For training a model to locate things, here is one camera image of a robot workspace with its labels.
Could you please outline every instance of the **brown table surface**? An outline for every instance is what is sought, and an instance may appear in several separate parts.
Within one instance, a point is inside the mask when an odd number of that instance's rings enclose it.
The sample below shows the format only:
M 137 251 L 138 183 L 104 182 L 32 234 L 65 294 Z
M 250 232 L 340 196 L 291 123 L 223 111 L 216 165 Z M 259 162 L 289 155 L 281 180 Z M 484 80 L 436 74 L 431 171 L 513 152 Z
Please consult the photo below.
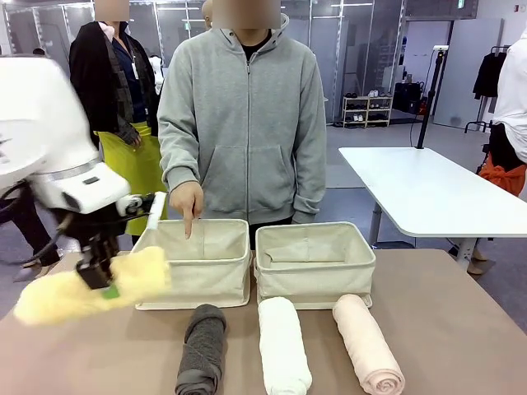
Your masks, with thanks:
M 375 254 L 371 312 L 406 377 L 405 395 L 527 393 L 527 337 L 454 260 L 435 250 Z M 220 394 L 265 395 L 254 299 L 225 310 Z M 0 393 L 173 394 L 191 313 L 129 308 L 46 328 L 25 328 L 9 314 L 0 322 Z M 331 312 L 299 315 L 309 394 L 363 394 Z

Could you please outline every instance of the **table leg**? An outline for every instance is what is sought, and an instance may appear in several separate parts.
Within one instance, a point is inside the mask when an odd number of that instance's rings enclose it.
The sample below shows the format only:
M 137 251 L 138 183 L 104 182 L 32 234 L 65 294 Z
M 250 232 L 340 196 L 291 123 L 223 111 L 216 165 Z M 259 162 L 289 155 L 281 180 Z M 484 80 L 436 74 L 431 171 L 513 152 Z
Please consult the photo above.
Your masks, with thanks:
M 478 239 L 463 239 L 459 245 L 459 252 L 456 261 L 464 270 L 469 268 L 472 253 L 476 247 L 476 241 L 478 241 Z
M 382 208 L 380 208 L 379 203 L 375 203 L 375 208 L 373 209 L 373 216 L 371 217 L 371 226 L 370 226 L 370 238 L 368 242 L 370 246 L 377 244 L 379 239 L 379 228 L 380 228 L 380 218 L 382 217 Z

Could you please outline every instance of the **gray hoodie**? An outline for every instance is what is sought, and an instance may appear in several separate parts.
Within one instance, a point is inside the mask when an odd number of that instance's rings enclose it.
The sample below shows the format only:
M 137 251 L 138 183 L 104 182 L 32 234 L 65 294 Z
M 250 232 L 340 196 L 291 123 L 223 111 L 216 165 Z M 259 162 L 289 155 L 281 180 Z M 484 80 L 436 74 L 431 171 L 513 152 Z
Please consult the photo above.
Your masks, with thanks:
M 207 218 L 313 221 L 325 192 L 326 127 L 314 54 L 282 28 L 250 61 L 213 29 L 175 51 L 158 112 L 163 181 L 199 181 Z

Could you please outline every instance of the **shoe rack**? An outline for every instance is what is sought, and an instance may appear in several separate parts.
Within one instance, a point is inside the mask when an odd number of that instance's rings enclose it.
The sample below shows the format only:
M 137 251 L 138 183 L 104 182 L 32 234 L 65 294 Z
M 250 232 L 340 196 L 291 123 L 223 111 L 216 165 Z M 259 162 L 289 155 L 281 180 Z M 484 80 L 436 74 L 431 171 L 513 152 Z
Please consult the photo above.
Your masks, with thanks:
M 388 126 L 392 114 L 394 97 L 392 95 L 358 96 L 343 98 L 343 128 L 346 125 L 357 127 Z

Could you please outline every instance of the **hanging jacket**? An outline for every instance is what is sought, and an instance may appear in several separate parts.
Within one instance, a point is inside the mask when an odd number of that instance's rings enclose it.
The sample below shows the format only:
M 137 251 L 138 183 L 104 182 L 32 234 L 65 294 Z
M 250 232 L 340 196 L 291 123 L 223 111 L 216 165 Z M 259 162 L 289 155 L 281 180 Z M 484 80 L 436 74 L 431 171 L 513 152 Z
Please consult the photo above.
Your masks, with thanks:
M 473 93 L 476 94 L 476 100 L 481 99 L 481 96 L 497 97 L 497 84 L 505 59 L 506 53 L 504 52 L 499 53 L 497 56 L 494 53 L 490 53 L 483 58 L 473 90 Z

